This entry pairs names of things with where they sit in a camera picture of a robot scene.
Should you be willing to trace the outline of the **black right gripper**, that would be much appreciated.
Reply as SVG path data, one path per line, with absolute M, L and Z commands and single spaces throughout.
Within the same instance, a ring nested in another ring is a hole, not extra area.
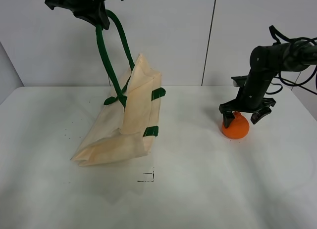
M 223 115 L 223 125 L 227 129 L 235 119 L 233 111 L 253 113 L 251 122 L 256 124 L 271 113 L 269 107 L 274 107 L 273 98 L 264 97 L 272 79 L 262 80 L 259 77 L 236 76 L 231 78 L 235 87 L 239 87 L 237 96 L 219 106 Z

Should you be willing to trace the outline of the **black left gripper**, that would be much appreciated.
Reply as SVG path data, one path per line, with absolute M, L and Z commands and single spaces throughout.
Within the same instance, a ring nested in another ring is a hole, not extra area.
M 105 0 L 45 0 L 45 4 L 51 10 L 56 7 L 68 9 L 76 18 L 93 26 L 101 25 L 105 30 L 109 28 L 110 22 L 106 14 Z

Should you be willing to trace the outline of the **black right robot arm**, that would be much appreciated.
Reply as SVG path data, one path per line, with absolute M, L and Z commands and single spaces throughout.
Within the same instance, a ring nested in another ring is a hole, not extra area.
M 224 127 L 235 119 L 234 112 L 252 113 L 251 122 L 256 124 L 276 104 L 273 98 L 264 96 L 273 78 L 281 72 L 301 72 L 316 64 L 317 46 L 312 41 L 256 47 L 250 55 L 248 75 L 231 78 L 239 88 L 236 98 L 219 106 Z

